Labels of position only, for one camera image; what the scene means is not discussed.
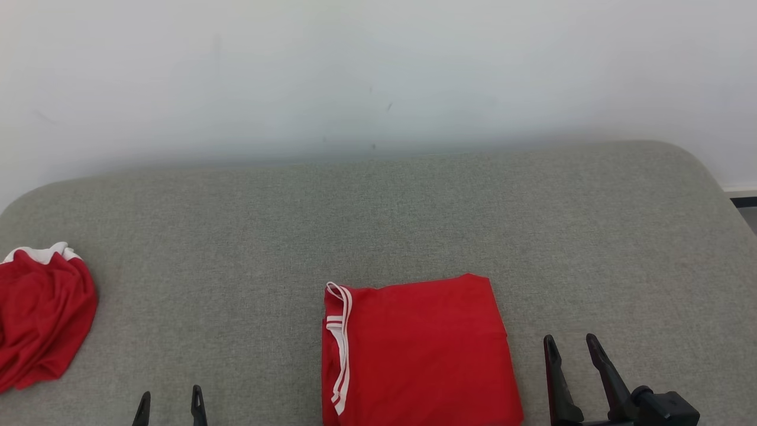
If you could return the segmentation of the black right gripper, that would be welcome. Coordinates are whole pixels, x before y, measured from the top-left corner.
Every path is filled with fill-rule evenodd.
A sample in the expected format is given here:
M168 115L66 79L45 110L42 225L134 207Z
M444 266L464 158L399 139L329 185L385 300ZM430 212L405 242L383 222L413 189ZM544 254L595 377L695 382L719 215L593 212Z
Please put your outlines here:
M547 334L544 337L544 356L551 426L638 426L636 419L633 419L632 394L597 336L587 334L586 343L592 364L600 373L609 406L608 420L584 422L583 412L574 404L566 383L556 341Z

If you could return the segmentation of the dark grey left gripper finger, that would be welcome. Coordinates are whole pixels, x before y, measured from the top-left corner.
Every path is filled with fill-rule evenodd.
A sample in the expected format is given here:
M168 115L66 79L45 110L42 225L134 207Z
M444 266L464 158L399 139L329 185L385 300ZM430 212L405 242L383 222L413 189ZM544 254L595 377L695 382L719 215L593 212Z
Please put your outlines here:
M192 386L192 404L191 415L193 418L193 426L208 426L208 419L206 419L205 400L200 386Z
M150 407L151 393L149 391L146 391L141 396L140 404L138 404L131 426L149 426Z

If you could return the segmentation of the red and white jersey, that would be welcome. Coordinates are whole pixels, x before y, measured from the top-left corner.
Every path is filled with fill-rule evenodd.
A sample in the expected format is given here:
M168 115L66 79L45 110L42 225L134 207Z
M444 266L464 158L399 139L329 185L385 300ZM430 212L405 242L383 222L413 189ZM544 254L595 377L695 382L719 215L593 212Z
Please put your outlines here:
M97 306L91 272L67 243L12 250L0 262L0 394L60 379Z
M329 282L323 426L521 426L507 332L489 278L386 288Z

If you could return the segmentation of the white wall baseboard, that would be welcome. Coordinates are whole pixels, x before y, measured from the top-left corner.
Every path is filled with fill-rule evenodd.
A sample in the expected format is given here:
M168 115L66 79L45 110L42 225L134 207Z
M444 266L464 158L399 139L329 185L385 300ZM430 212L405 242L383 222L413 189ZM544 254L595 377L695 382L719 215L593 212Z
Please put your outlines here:
M723 191L736 208L757 208L757 183L748 186L724 186Z

